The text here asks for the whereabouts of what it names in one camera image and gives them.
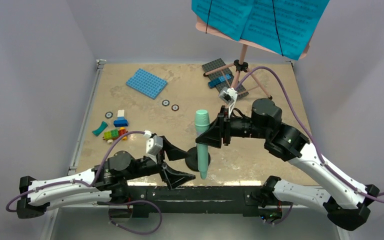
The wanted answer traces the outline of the mint green toy microphone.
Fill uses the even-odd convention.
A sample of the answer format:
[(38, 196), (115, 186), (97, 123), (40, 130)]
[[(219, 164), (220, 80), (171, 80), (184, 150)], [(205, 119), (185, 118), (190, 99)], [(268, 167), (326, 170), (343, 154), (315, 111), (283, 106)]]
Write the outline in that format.
[[(197, 133), (197, 137), (199, 137), (202, 133), (210, 127), (210, 118), (209, 113), (205, 109), (199, 109), (195, 112), (195, 130)], [(200, 178), (205, 180), (208, 174), (209, 167), (209, 152), (208, 146), (205, 144), (197, 143), (197, 166), (198, 171), (200, 173)]]

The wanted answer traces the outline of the pink music stand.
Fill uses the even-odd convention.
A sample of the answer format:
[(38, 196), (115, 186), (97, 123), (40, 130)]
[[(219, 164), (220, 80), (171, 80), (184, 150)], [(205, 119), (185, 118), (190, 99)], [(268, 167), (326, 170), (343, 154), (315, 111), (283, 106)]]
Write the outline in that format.
[(269, 51), (269, 50), (261, 45), (258, 45), (248, 40), (241, 39), (238, 42), (242, 45), (240, 56), (238, 59), (234, 60), (229, 64), (226, 64), (225, 66), (216, 68), (215, 70), (204, 72), (203, 76), (207, 77), (206, 75), (209, 75), (218, 71), (221, 71), (223, 73), (224, 69), (229, 68), (234, 74), (234, 78), (233, 78), (232, 84), (230, 84), (228, 88), (234, 88), (238, 92), (238, 96), (237, 96), (238, 100), (246, 97), (249, 94), (249, 92), (254, 89), (261, 89), (267, 98), (272, 99), (273, 95), (267, 90), (267, 88), (261, 83), (261, 81), (259, 81), (259, 79), (254, 73), (251, 74), (249, 77), (255, 81), (256, 86), (250, 89), (247, 89), (244, 86), (239, 85), (241, 73), (247, 74), (252, 70), (249, 67), (249, 64), (245, 61), (248, 48), (253, 47), (253, 48), (261, 49), (265, 51)]

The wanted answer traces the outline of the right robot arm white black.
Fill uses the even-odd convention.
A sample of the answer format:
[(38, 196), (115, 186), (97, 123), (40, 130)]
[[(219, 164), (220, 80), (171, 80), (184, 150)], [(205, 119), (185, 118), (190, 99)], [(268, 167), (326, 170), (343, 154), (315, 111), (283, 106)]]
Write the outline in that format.
[(255, 100), (251, 116), (241, 112), (229, 116), (222, 107), (209, 129), (195, 141), (221, 148), (229, 145), (233, 137), (263, 139), (264, 148), (271, 155), (300, 169), (319, 184), (313, 188), (270, 176), (260, 189), (250, 194), (262, 207), (274, 202), (306, 206), (325, 213), (332, 223), (347, 231), (367, 222), (369, 206), (379, 195), (379, 188), (352, 180), (333, 163), (318, 156), (308, 137), (282, 122), (282, 110), (271, 99)]

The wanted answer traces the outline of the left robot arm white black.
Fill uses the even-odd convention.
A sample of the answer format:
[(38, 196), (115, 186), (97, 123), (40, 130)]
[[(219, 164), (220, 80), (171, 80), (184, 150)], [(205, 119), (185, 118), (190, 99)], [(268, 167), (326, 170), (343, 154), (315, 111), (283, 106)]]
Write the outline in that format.
[(173, 190), (196, 176), (171, 168), (165, 159), (176, 161), (187, 157), (186, 151), (172, 145), (164, 136), (154, 134), (146, 141), (146, 153), (141, 158), (121, 150), (103, 164), (73, 175), (50, 180), (21, 177), (15, 212), (19, 219), (31, 219), (48, 210), (79, 203), (122, 205), (133, 199), (128, 181), (151, 175), (159, 175), (167, 188)]

